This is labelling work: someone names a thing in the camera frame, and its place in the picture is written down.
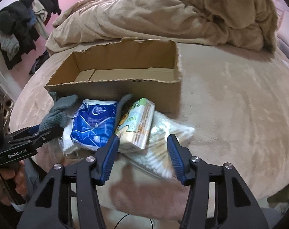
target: screw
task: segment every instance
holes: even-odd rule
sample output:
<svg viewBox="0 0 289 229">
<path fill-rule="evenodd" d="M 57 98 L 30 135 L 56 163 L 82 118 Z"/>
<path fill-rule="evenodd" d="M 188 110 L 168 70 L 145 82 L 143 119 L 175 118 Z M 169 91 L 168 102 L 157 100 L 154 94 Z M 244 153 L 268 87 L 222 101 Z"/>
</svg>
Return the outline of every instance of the screw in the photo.
<svg viewBox="0 0 289 229">
<path fill-rule="evenodd" d="M 231 163 L 225 163 L 225 168 L 226 169 L 232 169 L 233 165 Z"/>
<path fill-rule="evenodd" d="M 200 161 L 200 158 L 199 157 L 191 157 L 191 161 L 193 163 L 198 163 Z"/>
<path fill-rule="evenodd" d="M 62 168 L 62 165 L 61 164 L 55 164 L 53 166 L 54 169 L 61 169 Z"/>
<path fill-rule="evenodd" d="M 89 162 L 89 163 L 94 162 L 95 160 L 96 160 L 96 158 L 93 157 L 93 156 L 89 156 L 89 157 L 86 158 L 86 161 Z"/>
</svg>

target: black cable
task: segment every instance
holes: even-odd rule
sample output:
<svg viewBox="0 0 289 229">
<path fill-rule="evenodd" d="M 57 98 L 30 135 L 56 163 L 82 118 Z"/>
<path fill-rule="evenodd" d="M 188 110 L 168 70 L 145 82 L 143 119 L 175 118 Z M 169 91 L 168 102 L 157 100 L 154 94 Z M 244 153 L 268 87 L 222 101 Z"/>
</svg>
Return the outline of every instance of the black cable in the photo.
<svg viewBox="0 0 289 229">
<path fill-rule="evenodd" d="M 123 216 L 123 217 L 118 221 L 118 223 L 115 225 L 114 229 L 116 229 L 117 226 L 119 225 L 119 223 L 120 223 L 125 217 L 127 217 L 128 215 L 130 215 L 130 214 L 127 214 L 127 215 Z M 149 220 L 150 220 L 150 222 L 151 222 L 152 229 L 154 229 L 152 220 L 151 220 L 151 219 L 149 219 Z"/>
<path fill-rule="evenodd" d="M 127 214 L 127 215 L 125 215 L 125 216 L 123 216 L 119 221 L 118 221 L 118 223 L 117 223 L 117 225 L 115 225 L 115 227 L 114 227 L 114 229 L 116 229 L 117 228 L 117 226 L 119 225 L 119 223 L 121 222 L 121 220 L 123 220 L 126 216 L 128 216 L 129 214 Z"/>
</svg>

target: hand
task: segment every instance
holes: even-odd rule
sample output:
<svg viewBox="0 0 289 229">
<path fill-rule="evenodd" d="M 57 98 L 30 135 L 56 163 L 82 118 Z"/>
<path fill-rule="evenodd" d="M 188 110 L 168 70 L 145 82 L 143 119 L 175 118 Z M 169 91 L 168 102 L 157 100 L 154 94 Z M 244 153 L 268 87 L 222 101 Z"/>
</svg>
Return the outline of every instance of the hand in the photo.
<svg viewBox="0 0 289 229">
<path fill-rule="evenodd" d="M 14 181 L 16 183 L 15 190 L 21 196 L 27 195 L 27 181 L 26 181 L 26 174 L 25 174 L 24 166 L 25 166 L 24 161 L 20 161 L 19 170 L 16 173 L 14 172 L 13 169 L 0 169 L 0 173 L 5 180 L 14 178 Z M 10 206 L 11 205 L 10 199 L 7 196 L 7 193 L 5 192 L 1 182 L 2 182 L 2 179 L 0 177 L 0 202 L 2 202 L 5 205 Z"/>
</svg>

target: gray glove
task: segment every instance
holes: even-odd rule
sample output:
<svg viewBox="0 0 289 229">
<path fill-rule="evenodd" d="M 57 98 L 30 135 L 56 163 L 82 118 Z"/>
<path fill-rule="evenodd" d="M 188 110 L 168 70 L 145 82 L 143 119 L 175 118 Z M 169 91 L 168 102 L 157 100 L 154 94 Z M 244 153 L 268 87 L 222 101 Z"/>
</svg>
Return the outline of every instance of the gray glove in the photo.
<svg viewBox="0 0 289 229">
<path fill-rule="evenodd" d="M 74 105 L 78 100 L 77 95 L 65 96 L 58 99 L 56 92 L 49 92 L 49 94 L 53 98 L 54 105 L 49 113 L 43 118 L 39 131 L 56 125 L 59 125 L 62 128 L 66 127 L 68 118 L 65 110 Z"/>
</svg>

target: clothes pile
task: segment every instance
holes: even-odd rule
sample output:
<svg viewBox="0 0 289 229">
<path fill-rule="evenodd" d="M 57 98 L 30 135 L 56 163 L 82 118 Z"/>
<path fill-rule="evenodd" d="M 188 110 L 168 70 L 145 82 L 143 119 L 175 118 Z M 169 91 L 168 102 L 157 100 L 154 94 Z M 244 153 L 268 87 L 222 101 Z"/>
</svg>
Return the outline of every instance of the clothes pile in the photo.
<svg viewBox="0 0 289 229">
<path fill-rule="evenodd" d="M 34 64 L 31 67 L 29 75 L 33 75 L 42 66 L 42 64 L 45 63 L 47 59 L 49 59 L 49 54 L 48 51 L 46 50 L 41 56 L 39 56 L 35 60 Z"/>
<path fill-rule="evenodd" d="M 21 55 L 36 49 L 34 41 L 45 30 L 51 13 L 61 14 L 58 0 L 19 0 L 0 11 L 0 50 L 8 69 L 21 62 Z"/>
</svg>

